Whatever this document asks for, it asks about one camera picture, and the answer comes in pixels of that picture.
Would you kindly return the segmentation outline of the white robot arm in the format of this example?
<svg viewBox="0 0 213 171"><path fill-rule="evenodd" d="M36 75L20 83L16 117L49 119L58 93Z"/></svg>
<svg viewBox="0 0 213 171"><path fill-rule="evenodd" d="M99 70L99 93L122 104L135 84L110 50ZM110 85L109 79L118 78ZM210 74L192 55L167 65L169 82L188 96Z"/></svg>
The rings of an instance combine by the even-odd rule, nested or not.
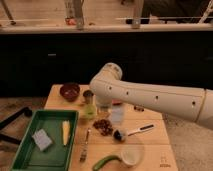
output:
<svg viewBox="0 0 213 171"><path fill-rule="evenodd" d="M122 81L122 69L106 63L91 79L89 87L98 106L113 99L171 114L213 130L213 90Z"/></svg>

